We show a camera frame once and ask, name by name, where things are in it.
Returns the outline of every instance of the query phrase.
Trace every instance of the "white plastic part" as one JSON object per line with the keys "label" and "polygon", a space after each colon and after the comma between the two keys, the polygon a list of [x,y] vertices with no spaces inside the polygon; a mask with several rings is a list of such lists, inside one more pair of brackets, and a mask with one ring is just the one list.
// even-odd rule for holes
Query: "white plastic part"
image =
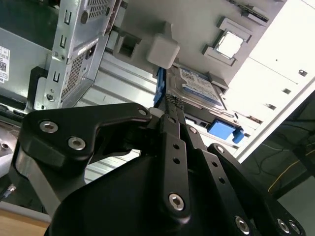
{"label": "white plastic part", "polygon": [[147,60],[164,69],[171,68],[180,46],[178,42],[164,34],[158,33],[147,55]]}

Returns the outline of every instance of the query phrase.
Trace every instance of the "ventilation holes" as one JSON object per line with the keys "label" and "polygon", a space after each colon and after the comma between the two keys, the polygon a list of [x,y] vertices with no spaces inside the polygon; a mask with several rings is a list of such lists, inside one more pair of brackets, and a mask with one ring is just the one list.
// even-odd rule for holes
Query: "ventilation holes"
{"label": "ventilation holes", "polygon": [[81,72],[84,55],[85,54],[82,54],[81,56],[77,57],[72,63],[68,83],[61,95],[62,100],[74,89],[74,87],[80,83],[79,75]]}
{"label": "ventilation holes", "polygon": [[90,7],[89,19],[106,14],[107,4],[109,0],[89,0]]}

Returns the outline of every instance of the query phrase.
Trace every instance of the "blue plastic tab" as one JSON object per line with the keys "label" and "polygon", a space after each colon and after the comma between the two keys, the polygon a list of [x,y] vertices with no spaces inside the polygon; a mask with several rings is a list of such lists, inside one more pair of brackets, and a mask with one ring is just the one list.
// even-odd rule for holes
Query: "blue plastic tab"
{"label": "blue plastic tab", "polygon": [[157,72],[157,89],[156,89],[156,95],[153,98],[154,105],[163,97],[163,91],[165,87],[165,81],[164,81],[164,74],[166,70],[163,68],[160,68]]}
{"label": "blue plastic tab", "polygon": [[245,134],[242,129],[237,129],[233,132],[233,136],[234,136],[233,142],[235,144],[238,144],[245,137]]}
{"label": "blue plastic tab", "polygon": [[216,120],[212,125],[207,129],[209,134],[217,136],[221,139],[226,140],[234,131],[235,127],[223,123],[219,120]]}

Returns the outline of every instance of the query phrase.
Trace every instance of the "sticker label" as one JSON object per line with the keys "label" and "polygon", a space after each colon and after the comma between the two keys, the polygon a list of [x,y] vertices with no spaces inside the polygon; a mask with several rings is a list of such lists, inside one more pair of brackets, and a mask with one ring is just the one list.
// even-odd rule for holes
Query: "sticker label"
{"label": "sticker label", "polygon": [[0,83],[9,80],[10,50],[0,46]]}
{"label": "sticker label", "polygon": [[190,92],[206,101],[222,106],[220,98],[217,96],[212,84],[207,81],[206,76],[198,75],[190,70],[180,68],[182,79],[187,83],[183,84],[185,91]]}

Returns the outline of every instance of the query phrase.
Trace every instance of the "black metal bracket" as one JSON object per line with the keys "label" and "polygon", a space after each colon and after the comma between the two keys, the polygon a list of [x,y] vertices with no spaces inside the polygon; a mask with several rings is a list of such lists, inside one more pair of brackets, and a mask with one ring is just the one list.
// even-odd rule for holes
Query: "black metal bracket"
{"label": "black metal bracket", "polygon": [[[224,147],[205,147],[179,100],[164,108],[161,117],[135,103],[25,117],[10,175],[27,178],[49,209],[47,235],[99,235],[105,225],[109,235],[305,235]],[[89,163],[131,149],[140,157],[84,185]]]}

